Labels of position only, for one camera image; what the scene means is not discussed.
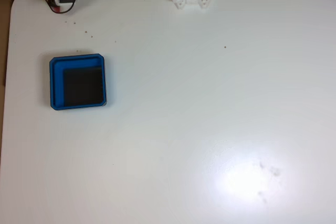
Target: brown cardboard edge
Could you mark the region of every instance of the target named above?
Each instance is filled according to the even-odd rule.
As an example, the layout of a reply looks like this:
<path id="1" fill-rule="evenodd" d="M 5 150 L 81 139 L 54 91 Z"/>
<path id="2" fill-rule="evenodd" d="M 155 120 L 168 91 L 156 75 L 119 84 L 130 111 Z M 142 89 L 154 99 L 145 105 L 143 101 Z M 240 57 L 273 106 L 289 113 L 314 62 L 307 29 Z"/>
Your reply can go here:
<path id="1" fill-rule="evenodd" d="M 2 127 L 5 103 L 5 81 L 7 67 L 8 35 L 10 11 L 13 0 L 0 0 L 0 150 L 2 146 Z"/>

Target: blue square container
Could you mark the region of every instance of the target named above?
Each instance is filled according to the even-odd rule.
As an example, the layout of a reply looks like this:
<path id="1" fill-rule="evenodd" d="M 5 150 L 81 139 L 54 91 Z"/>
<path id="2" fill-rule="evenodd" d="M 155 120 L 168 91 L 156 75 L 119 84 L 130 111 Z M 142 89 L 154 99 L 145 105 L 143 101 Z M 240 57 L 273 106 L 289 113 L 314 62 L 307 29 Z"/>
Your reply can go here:
<path id="1" fill-rule="evenodd" d="M 50 61 L 50 105 L 55 110 L 106 104 L 104 57 L 55 57 Z"/>

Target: blue component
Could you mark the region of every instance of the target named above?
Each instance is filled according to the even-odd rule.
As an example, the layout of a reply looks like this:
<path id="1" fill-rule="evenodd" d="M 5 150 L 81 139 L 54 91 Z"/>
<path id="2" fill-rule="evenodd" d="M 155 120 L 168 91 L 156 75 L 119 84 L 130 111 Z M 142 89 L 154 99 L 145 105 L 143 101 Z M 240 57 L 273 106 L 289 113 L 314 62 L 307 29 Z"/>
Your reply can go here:
<path id="1" fill-rule="evenodd" d="M 103 106 L 107 102 L 104 57 L 55 57 L 50 61 L 50 105 L 55 110 Z"/>

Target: white tabletop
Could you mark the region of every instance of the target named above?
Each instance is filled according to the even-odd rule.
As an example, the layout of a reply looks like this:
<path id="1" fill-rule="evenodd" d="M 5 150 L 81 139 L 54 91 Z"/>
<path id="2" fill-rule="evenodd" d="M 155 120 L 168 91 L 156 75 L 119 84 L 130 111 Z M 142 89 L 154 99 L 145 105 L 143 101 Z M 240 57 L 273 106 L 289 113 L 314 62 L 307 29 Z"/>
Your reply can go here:
<path id="1" fill-rule="evenodd" d="M 1 224 L 335 223 L 336 0 L 15 0 Z M 55 111 L 55 56 L 108 104 Z"/>

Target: black square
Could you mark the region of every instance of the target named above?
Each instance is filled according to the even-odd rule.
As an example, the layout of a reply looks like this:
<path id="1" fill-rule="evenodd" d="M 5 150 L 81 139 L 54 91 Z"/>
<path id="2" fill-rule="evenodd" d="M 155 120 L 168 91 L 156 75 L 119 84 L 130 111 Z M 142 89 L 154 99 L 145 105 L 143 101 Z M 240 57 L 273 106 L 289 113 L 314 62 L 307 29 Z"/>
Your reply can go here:
<path id="1" fill-rule="evenodd" d="M 63 72 L 64 106 L 99 104 L 104 100 L 101 67 Z"/>

